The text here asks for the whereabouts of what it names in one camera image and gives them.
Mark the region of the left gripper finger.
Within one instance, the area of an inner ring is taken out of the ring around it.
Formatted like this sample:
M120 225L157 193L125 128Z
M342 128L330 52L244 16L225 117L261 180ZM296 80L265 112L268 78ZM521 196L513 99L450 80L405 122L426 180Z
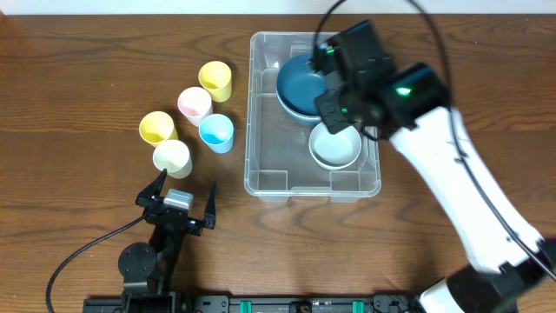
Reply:
M153 204L161 202L160 194L165 183L168 172L162 170L158 177L145 187L136 197L136 205L140 207L150 207Z
M204 210L203 227L213 230L216 224L216 207L215 207L216 183L213 183L208 201Z

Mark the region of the dark blue bowl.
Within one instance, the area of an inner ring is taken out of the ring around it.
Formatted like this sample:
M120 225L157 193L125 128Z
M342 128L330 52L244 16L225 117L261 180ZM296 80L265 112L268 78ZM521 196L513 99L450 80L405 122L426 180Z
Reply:
M314 100L327 89L325 77L314 72L309 53L292 57L280 69L276 92L285 110L302 121L320 121Z
M289 117L299 124L315 126L321 122L321 118L318 115L304 113L290 103L281 103L281 107Z

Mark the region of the light grey small bowl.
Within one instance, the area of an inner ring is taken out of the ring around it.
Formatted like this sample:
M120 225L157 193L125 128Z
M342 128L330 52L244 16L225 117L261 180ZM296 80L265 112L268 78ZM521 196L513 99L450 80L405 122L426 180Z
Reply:
M337 134L331 134L324 123L317 124L311 131L308 148L310 154L361 153L361 135L355 127L349 126Z

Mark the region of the white small bowl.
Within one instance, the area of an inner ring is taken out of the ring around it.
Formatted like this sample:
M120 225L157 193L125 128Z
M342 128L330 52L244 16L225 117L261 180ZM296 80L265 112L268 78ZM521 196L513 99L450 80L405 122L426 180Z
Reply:
M325 170L342 170L353 164L358 154L352 155L347 153L318 154L311 155L314 161Z

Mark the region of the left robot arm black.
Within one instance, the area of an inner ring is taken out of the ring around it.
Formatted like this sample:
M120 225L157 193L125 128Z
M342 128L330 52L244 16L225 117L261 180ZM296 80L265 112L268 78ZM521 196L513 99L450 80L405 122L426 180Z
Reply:
M142 219L154 226L146 243L126 247L118 259L123 277L121 305L117 312L191 312L189 296L171 289L171 277L181 254L186 235L200 236L204 229L216 225L215 193L213 185L202 219L189 216L193 195L170 189L162 196L167 176L160 175L136 197L136 205L143 208Z

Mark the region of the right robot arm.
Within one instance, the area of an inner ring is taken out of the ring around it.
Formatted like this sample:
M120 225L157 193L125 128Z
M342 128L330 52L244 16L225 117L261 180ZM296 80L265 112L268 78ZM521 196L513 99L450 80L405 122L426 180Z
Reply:
M430 66L397 69L367 21L314 42L311 64L334 77L315 100L328 131L375 127L421 175L463 244L469 264L419 295L423 311L514 312L553 276L555 242L509 201Z

